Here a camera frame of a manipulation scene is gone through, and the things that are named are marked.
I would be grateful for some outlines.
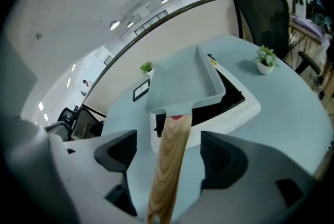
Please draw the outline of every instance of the ceiling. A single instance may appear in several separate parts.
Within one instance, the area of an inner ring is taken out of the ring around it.
[[[133,12],[147,2],[150,12],[162,6],[161,0],[17,0],[5,35],[39,79],[53,82],[77,60],[125,34],[128,21],[141,20],[132,19]],[[112,20],[121,24],[110,31]],[[42,37],[36,41],[37,33]]]

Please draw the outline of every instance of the purple cloth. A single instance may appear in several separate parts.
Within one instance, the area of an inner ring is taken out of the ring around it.
[[[316,34],[317,36],[319,36],[320,40],[321,40],[321,43],[323,43],[325,41],[325,36],[321,32],[320,27],[317,26],[315,23],[309,21],[308,19],[301,18],[301,17],[298,17],[298,16],[294,17],[292,20],[295,23],[307,28],[309,31],[311,31],[314,34]]]

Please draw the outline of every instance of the frying pan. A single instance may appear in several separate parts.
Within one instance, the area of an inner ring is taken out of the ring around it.
[[[192,109],[219,103],[226,89],[209,57],[191,46],[155,66],[145,109],[166,114],[157,165],[147,207],[146,223],[170,223]]]

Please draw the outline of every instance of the black cooktop surface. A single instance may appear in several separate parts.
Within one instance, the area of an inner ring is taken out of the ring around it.
[[[225,85],[226,94],[221,99],[220,103],[193,109],[192,126],[198,125],[213,117],[216,117],[217,115],[226,112],[227,110],[237,106],[245,100],[245,97],[242,96],[241,91],[238,91],[237,88],[232,85],[232,83],[228,81],[228,79],[224,77],[218,70],[217,72]],[[157,131],[158,137],[161,137],[165,119],[166,114],[156,115],[157,127],[154,130]]]

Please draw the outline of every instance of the wooden handle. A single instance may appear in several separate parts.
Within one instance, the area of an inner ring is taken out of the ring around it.
[[[171,223],[178,179],[191,126],[190,115],[183,115],[177,120],[175,116],[166,117],[147,206],[146,223],[154,223],[156,216],[159,217],[161,224]]]

